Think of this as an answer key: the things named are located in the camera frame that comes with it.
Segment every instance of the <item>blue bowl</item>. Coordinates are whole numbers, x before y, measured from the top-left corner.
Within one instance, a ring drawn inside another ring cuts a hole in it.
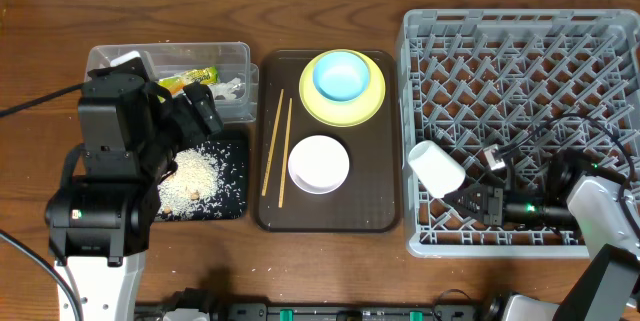
[[[351,101],[369,86],[369,68],[364,60],[351,52],[331,52],[316,63],[313,84],[331,101]]]

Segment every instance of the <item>plastic dish rack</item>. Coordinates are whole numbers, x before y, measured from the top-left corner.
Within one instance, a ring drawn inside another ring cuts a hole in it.
[[[435,141],[482,182],[480,150],[521,140],[553,116],[600,120],[640,165],[640,18],[627,10],[412,10],[396,43],[407,248],[417,257],[588,257],[572,232],[518,231],[462,218],[419,184],[406,157]],[[627,174],[613,143],[564,119],[522,147],[517,185],[543,190],[546,162],[565,148]],[[640,200],[640,182],[632,184]]]

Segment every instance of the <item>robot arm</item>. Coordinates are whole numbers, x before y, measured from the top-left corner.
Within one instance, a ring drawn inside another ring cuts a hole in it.
[[[86,320],[133,320],[160,207],[158,184],[175,171],[177,152],[222,130],[207,86],[188,85],[172,99],[149,69],[137,57],[89,73],[78,103],[84,144],[67,155],[60,189],[47,205],[55,269]],[[79,158],[86,175],[74,177]],[[58,298],[60,319],[74,320],[60,288]]]
[[[592,262],[560,305],[511,295],[494,300],[504,304],[494,307],[502,309],[496,319],[618,320],[625,307],[637,309],[640,240],[634,226],[640,224],[640,216],[631,192],[621,187],[625,178],[569,152],[554,158],[547,179],[547,197],[566,203]]]

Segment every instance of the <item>yellow package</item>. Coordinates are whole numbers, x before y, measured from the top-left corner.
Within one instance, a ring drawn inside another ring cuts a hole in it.
[[[203,85],[213,85],[218,83],[218,70],[214,67],[207,67],[202,70],[190,70],[181,72],[177,75],[167,77],[158,81],[158,84],[171,92],[171,95],[177,94],[185,86],[198,82]]]

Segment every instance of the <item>black cable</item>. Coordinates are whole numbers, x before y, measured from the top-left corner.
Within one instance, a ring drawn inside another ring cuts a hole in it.
[[[65,293],[65,295],[67,295],[67,298],[71,302],[71,309],[73,310],[73,315],[75,316],[76,321],[82,321],[82,313],[80,312],[81,310],[80,302],[74,295],[73,291],[71,290],[71,287],[69,287],[69,284],[67,284],[64,281],[62,276],[60,276],[60,274],[47,261],[45,261],[42,257],[40,257],[35,251],[31,250],[25,244],[16,240],[15,238],[13,238],[11,235],[6,233],[2,229],[0,229],[0,237],[3,238],[5,241],[7,241],[7,243],[9,243],[11,246],[22,251],[22,253],[24,253],[30,259],[32,259],[35,263],[37,263],[38,266],[42,267],[42,269],[46,273],[48,273],[49,276],[51,276],[56,281],[56,283],[58,283],[58,286],[60,286],[62,291]]]
[[[516,167],[513,165],[513,162],[511,162],[511,160],[508,160],[507,163],[507,179],[509,181],[509,183],[507,184],[509,186],[508,191],[515,191],[516,190]]]
[[[513,156],[513,155],[511,155],[511,153],[513,151],[519,149],[522,145],[524,145],[527,141],[529,141],[531,138],[533,138],[536,134],[542,132],[542,130],[545,130],[552,123],[554,123],[554,122],[556,122],[558,120],[561,120],[563,118],[567,118],[567,117],[578,117],[578,118],[581,118],[581,119],[589,121],[594,127],[599,129],[600,131],[604,132],[604,134],[607,135],[611,139],[611,141],[618,147],[618,149],[620,149],[620,152],[622,153],[622,155],[624,156],[627,164],[629,165],[629,175],[627,176],[627,178],[624,181],[624,183],[622,183],[620,185],[620,189],[618,190],[618,196],[617,196],[616,202],[618,202],[620,204],[620,208],[622,209],[622,213],[624,214],[624,217],[627,219],[627,222],[629,223],[629,225],[633,229],[633,233],[635,234],[636,238],[638,238],[640,240],[640,227],[638,227],[638,224],[633,219],[633,216],[631,215],[631,211],[629,210],[629,207],[627,206],[627,202],[624,200],[624,190],[627,189],[627,188],[631,189],[631,180],[635,179],[635,177],[636,177],[636,169],[635,169],[635,167],[633,165],[633,160],[631,159],[631,154],[629,154],[629,152],[627,152],[627,150],[624,148],[624,146],[622,146],[622,144],[620,143],[620,140],[618,140],[618,138],[615,137],[611,133],[611,131],[607,130],[604,126],[602,126],[600,123],[598,123],[598,121],[592,119],[589,116],[584,116],[584,115],[580,115],[580,114],[576,114],[576,113],[568,113],[568,114],[564,114],[564,115],[560,115],[560,116],[554,117],[554,118],[546,121],[542,125],[540,125],[531,134],[529,134],[527,137],[525,137],[524,140],[518,142],[516,145],[514,145],[514,146],[506,146],[506,150],[499,150],[500,155],[503,157],[503,159],[504,158],[507,158],[507,159],[511,158]]]
[[[436,319],[436,321],[442,321],[442,317],[440,317],[440,315],[438,315],[438,312],[436,311],[436,306],[438,306],[438,304],[440,303],[440,300],[442,300],[443,297],[447,296],[450,293],[459,293],[464,295],[467,300],[472,301],[471,297],[469,297],[469,295],[467,295],[464,291],[462,290],[458,290],[458,289],[449,289],[443,293],[440,294],[440,296],[438,296],[438,298],[436,299],[436,302],[433,303],[433,318]]]
[[[16,105],[16,106],[13,106],[13,107],[9,107],[6,110],[0,111],[0,118],[5,117],[5,116],[9,116],[11,114],[14,114],[14,113],[16,113],[18,111],[22,111],[24,109],[28,109],[29,107],[37,106],[37,105],[39,105],[41,103],[44,103],[44,102],[47,102],[49,100],[53,100],[54,98],[60,97],[62,95],[66,95],[69,92],[73,92],[73,91],[79,90],[79,89],[82,88],[82,85],[84,85],[84,83],[73,85],[73,86],[69,86],[67,88],[63,88],[62,90],[58,90],[58,91],[52,92],[52,93],[50,93],[48,95],[39,97],[39,98],[37,98],[35,100],[27,101],[27,102],[25,102],[23,104]]]

